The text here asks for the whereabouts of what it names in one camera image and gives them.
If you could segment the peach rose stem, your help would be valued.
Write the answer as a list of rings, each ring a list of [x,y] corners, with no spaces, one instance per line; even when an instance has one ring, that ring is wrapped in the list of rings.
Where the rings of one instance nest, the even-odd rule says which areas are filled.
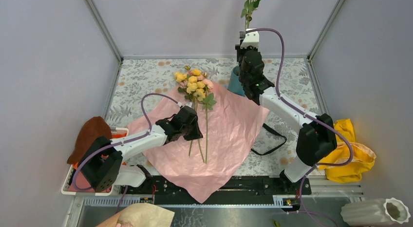
[[[216,104],[215,95],[212,91],[214,84],[209,79],[204,79],[202,81],[205,85],[205,98],[202,100],[203,103],[203,110],[205,110],[205,119],[206,119],[206,143],[205,143],[205,161],[204,163],[207,164],[208,162],[208,137],[209,137],[209,112],[213,110],[213,106]]]

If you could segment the yellow rose stem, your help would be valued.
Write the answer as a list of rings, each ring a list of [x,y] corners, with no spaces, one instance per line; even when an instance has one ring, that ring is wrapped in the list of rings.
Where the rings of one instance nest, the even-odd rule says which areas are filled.
[[[178,92],[184,94],[184,97],[189,102],[193,103],[193,108],[195,111],[201,109],[203,110],[202,100],[205,98],[204,79],[207,79],[207,74],[202,73],[199,69],[191,69],[186,66],[187,72],[175,72],[174,79],[178,83]],[[200,150],[202,161],[205,161],[205,149],[201,147],[201,141],[198,140],[198,147]]]

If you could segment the pink tissue paper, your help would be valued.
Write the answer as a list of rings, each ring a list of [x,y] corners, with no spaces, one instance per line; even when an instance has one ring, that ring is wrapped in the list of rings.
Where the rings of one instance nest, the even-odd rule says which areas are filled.
[[[265,122],[268,109],[214,83],[216,104],[209,112],[208,162],[202,161],[198,141],[180,138],[152,148],[127,161],[128,165],[151,163],[152,168],[173,184],[185,188],[198,202],[204,202],[222,187],[248,156]],[[198,124],[205,149],[206,119],[199,109]]]

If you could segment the black ribbon gold lettering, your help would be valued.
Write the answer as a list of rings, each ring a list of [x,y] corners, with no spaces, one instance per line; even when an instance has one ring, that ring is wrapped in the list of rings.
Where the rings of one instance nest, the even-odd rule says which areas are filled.
[[[287,142],[287,137],[286,136],[280,134],[275,129],[268,126],[266,123],[263,123],[262,127],[263,127],[263,129],[265,129],[266,134],[268,136],[271,136],[271,138],[267,139],[267,141],[266,141],[267,146],[268,146],[267,151],[259,152],[259,151],[255,150],[254,148],[250,149],[251,152],[253,152],[254,154],[256,154],[258,156],[270,155],[273,152],[277,151],[282,146],[284,146],[285,143]]]

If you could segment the white rose stem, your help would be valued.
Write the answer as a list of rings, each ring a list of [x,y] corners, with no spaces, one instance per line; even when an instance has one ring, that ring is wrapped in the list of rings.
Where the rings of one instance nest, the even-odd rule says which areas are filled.
[[[252,21],[252,14],[258,9],[259,4],[262,0],[245,0],[244,7],[241,11],[241,18],[244,19],[244,29],[250,28],[250,23]]]

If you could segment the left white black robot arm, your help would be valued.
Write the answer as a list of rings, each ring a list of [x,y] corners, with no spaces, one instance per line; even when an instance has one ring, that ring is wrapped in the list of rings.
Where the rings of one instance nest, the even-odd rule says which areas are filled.
[[[190,106],[182,106],[170,118],[157,120],[147,130],[126,137],[109,140],[105,136],[95,139],[80,159],[73,176],[73,186],[78,191],[87,191],[76,184],[79,174],[95,192],[105,191],[113,185],[132,186],[139,193],[150,190],[151,181],[139,168],[124,166],[128,159],[152,148],[178,140],[203,138],[198,125],[197,112]]]

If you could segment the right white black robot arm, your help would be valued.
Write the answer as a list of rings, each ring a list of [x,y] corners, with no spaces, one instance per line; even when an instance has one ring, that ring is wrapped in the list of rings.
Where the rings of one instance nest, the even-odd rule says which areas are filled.
[[[280,173],[279,186],[287,194],[299,187],[301,180],[321,159],[337,148],[332,118],[327,114],[316,115],[277,94],[276,85],[263,74],[264,62],[261,53],[252,46],[236,45],[239,63],[238,77],[245,96],[275,113],[298,134],[297,156]]]

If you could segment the teal ceramic vase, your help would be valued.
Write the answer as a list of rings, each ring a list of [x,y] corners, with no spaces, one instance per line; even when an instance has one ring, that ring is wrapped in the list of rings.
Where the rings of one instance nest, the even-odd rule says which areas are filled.
[[[240,67],[239,66],[235,66],[232,71],[231,71],[231,75],[230,75],[230,80],[229,80],[229,84],[228,84],[228,90],[234,94],[240,95],[240,96],[244,96],[245,97],[245,93],[243,90],[243,87],[239,81],[239,70]]]

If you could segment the white ribbed vase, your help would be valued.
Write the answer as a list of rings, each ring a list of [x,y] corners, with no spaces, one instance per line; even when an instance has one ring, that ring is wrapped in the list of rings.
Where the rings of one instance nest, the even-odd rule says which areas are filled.
[[[380,227],[409,222],[409,208],[395,198],[377,198],[345,204],[341,216],[352,227]]]

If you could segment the brown cloth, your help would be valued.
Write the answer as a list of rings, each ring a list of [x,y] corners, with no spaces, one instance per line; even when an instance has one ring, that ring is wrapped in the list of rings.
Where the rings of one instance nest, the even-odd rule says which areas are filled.
[[[78,163],[92,143],[101,136],[112,139],[111,128],[101,116],[92,117],[82,126],[67,164]]]

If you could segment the white plastic basket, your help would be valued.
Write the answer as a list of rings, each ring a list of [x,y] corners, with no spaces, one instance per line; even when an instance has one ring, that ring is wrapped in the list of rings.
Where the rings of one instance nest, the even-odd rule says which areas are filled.
[[[78,195],[78,196],[111,196],[111,195],[118,195],[122,191],[122,186],[119,185],[112,185],[108,188],[106,188],[102,192],[85,192],[85,191],[78,191],[78,192],[72,192],[68,191],[67,189],[69,188],[69,180],[72,175],[76,172],[77,169],[77,163],[72,164],[66,174],[66,178],[64,180],[64,183],[61,187],[61,193],[64,195]]]

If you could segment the brown paper bag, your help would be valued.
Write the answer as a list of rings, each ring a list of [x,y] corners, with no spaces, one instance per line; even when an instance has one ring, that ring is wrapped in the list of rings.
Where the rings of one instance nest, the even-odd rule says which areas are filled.
[[[165,208],[149,204],[132,204],[97,227],[169,227],[175,213]]]

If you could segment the pink cloth in basket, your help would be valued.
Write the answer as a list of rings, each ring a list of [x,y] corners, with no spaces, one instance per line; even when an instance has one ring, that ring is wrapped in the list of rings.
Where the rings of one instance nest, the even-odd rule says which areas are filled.
[[[72,192],[78,192],[78,189],[75,188],[73,183],[74,183],[74,176],[72,175],[69,180],[69,188],[67,190],[72,191]],[[81,188],[81,189],[90,188],[88,190],[85,190],[85,192],[94,192],[94,190],[91,188],[91,184],[87,181],[87,179],[83,176],[82,173],[78,174],[78,176],[76,177],[75,183],[78,186],[78,188]]]

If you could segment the yellow cloth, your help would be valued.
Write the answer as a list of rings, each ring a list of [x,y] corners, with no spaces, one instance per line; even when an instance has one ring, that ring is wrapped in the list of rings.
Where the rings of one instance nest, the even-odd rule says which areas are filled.
[[[354,152],[353,159],[345,166],[333,167],[324,165],[325,163],[344,163],[350,156],[349,148],[337,136],[337,148],[320,161],[323,165],[318,166],[318,170],[324,171],[328,180],[337,183],[359,182],[362,179],[362,174],[370,171],[374,166],[376,154],[367,146],[356,142],[354,127],[350,119],[337,120],[334,124],[334,129],[351,144]]]

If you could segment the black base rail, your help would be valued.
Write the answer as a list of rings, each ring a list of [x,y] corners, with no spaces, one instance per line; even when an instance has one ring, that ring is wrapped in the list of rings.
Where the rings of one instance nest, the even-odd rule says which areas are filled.
[[[153,201],[156,205],[199,205],[189,192],[168,181],[163,176],[147,177],[137,188],[122,188],[121,192],[130,195],[143,195],[145,201]],[[290,183],[286,179],[270,176],[233,176],[230,180],[213,192],[203,205],[272,205],[274,195],[292,195],[292,201],[284,201],[286,205],[294,205],[299,195],[312,194],[309,179],[301,179]]]

